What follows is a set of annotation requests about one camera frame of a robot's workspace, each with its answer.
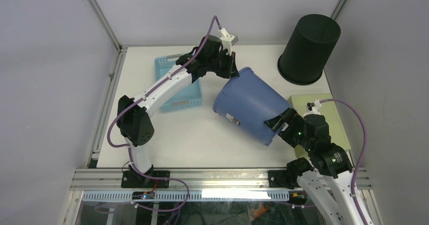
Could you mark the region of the large blue plastic bucket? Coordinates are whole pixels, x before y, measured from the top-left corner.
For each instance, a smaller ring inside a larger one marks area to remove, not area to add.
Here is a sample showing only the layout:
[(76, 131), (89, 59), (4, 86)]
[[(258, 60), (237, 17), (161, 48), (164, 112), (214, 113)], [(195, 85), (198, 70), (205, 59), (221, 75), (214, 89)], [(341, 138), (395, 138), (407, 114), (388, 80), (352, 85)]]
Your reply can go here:
[(258, 143), (269, 146), (280, 130), (273, 132), (265, 121), (291, 107), (288, 101), (245, 67), (230, 79), (213, 103), (213, 111), (239, 126)]

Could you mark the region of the light blue perforated basket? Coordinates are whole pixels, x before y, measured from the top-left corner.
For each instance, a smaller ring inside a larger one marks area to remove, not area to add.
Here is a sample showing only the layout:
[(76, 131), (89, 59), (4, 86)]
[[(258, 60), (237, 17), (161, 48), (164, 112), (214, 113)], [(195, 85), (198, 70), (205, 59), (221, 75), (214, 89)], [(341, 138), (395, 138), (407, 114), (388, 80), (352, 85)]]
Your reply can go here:
[[(154, 59), (156, 81), (158, 81), (168, 73), (168, 71), (176, 63), (176, 60), (179, 58), (179, 56), (181, 56), (181, 54), (163, 56)], [(172, 96), (160, 107), (160, 110), (163, 112), (171, 112), (198, 107), (201, 106), (201, 104), (201, 84), (200, 80), (196, 80), (194, 83), (180, 90), (178, 93)]]

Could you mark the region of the yellow-green perforated basket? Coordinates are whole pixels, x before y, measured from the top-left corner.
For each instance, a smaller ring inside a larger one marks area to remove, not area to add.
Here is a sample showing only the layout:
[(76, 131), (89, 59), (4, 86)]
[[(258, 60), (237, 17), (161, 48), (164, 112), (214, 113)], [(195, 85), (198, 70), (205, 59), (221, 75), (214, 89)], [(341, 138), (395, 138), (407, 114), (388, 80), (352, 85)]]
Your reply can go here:
[[(297, 111), (298, 114), (303, 116), (305, 113), (309, 112), (307, 103), (312, 103), (315, 100), (325, 100), (331, 98), (331, 94), (292, 95), (288, 98), (288, 102)], [(351, 145), (335, 103), (322, 103), (319, 112), (325, 117), (326, 122), (329, 125), (331, 141), (342, 147), (346, 152), (350, 151)]]

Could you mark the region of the large black plastic bucket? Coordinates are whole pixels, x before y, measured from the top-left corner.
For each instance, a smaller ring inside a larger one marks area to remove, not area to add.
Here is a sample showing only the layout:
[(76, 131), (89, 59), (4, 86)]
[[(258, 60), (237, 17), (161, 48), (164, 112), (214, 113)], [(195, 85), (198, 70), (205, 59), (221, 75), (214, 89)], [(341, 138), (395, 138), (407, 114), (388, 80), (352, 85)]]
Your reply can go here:
[(308, 14), (301, 17), (278, 59), (280, 75), (296, 85), (318, 81), (340, 34), (339, 24), (328, 16)]

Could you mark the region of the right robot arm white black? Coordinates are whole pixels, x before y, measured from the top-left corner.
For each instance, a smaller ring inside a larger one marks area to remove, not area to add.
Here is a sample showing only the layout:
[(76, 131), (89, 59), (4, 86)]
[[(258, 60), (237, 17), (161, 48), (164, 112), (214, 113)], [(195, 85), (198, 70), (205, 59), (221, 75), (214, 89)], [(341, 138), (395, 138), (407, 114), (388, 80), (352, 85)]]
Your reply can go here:
[(302, 188), (331, 224), (372, 224), (356, 191), (356, 169), (346, 151), (332, 142), (325, 117), (313, 107), (305, 115), (288, 108), (264, 124), (308, 158), (297, 158), (285, 170), (269, 171), (270, 186)]

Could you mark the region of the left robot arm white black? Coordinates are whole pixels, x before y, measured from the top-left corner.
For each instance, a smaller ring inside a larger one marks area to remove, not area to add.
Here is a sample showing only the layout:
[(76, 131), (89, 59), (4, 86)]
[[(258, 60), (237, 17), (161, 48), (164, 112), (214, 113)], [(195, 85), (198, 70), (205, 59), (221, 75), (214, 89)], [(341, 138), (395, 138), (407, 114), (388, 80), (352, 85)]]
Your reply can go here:
[(193, 84), (208, 72), (231, 79), (239, 76), (232, 46), (238, 37), (226, 34), (220, 38), (209, 35), (189, 53), (178, 57), (171, 69), (149, 89), (118, 101), (118, 115), (114, 120), (126, 140), (130, 154), (130, 173), (140, 188), (152, 182), (153, 164), (149, 157), (148, 142), (155, 131), (151, 117), (157, 109), (176, 93)]

